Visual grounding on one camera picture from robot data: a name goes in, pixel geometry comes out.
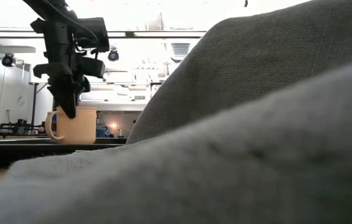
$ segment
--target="gray fabric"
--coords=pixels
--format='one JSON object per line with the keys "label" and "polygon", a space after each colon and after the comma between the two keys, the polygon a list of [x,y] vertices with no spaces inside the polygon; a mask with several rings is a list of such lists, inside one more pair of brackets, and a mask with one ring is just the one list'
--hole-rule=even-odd
{"label": "gray fabric", "polygon": [[352,223],[352,67],[127,147],[8,177],[0,223]]}
{"label": "gray fabric", "polygon": [[227,19],[158,90],[127,142],[158,136],[350,62],[352,0],[310,1]]}
{"label": "gray fabric", "polygon": [[347,62],[352,1],[221,22],[143,112],[138,143],[16,162],[0,223],[352,223],[352,66],[240,103]]}

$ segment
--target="mug handle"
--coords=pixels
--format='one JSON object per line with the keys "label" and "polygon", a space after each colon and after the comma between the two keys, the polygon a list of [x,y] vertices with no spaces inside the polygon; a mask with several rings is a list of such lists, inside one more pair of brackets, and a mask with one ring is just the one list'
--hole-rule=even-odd
{"label": "mug handle", "polygon": [[46,130],[46,134],[52,138],[52,139],[56,139],[56,140],[61,140],[64,138],[64,136],[55,136],[53,134],[52,131],[52,120],[53,120],[53,116],[57,114],[57,111],[53,111],[53,112],[48,112],[47,113],[47,117],[46,117],[46,122],[45,122],[45,130]]}

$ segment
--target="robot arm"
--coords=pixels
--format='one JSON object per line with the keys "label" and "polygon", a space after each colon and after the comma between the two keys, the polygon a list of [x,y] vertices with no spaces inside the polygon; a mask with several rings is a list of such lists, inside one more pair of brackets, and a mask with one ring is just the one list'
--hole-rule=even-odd
{"label": "robot arm", "polygon": [[[79,95],[90,91],[84,75],[102,78],[104,63],[97,59],[99,52],[109,51],[109,42],[103,18],[79,19],[65,0],[23,0],[42,19],[31,24],[33,30],[43,34],[48,63],[34,67],[34,75],[49,76],[48,89],[55,102],[69,118],[75,117]],[[95,58],[84,57],[83,49],[95,48]]]}

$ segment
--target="white ceiling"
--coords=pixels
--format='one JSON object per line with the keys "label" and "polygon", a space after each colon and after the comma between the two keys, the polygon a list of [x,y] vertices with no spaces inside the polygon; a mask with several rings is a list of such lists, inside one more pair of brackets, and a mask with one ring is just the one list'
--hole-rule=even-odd
{"label": "white ceiling", "polygon": [[[103,17],[108,30],[145,30],[145,25],[159,15],[165,30],[172,26],[207,30],[228,17],[260,14],[305,1],[308,0],[249,0],[247,8],[243,7],[244,0],[67,0],[67,3],[78,17]],[[0,0],[0,30],[31,30],[29,24],[36,18],[36,13],[24,1]],[[111,40],[111,44],[141,54],[147,52],[144,46],[152,49],[153,44],[160,46],[163,40],[154,40],[156,44],[145,41]],[[18,56],[31,63],[45,60],[43,39],[0,39],[0,45],[32,46],[36,48],[36,54]]]}

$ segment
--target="beige mug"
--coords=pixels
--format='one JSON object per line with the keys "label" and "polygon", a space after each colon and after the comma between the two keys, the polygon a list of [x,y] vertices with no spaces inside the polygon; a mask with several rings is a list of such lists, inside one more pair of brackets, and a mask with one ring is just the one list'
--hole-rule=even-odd
{"label": "beige mug", "polygon": [[[53,116],[57,116],[57,135],[52,131]],[[76,116],[70,119],[59,106],[48,112],[45,122],[46,134],[60,144],[93,144],[96,141],[96,108],[77,106]]]}

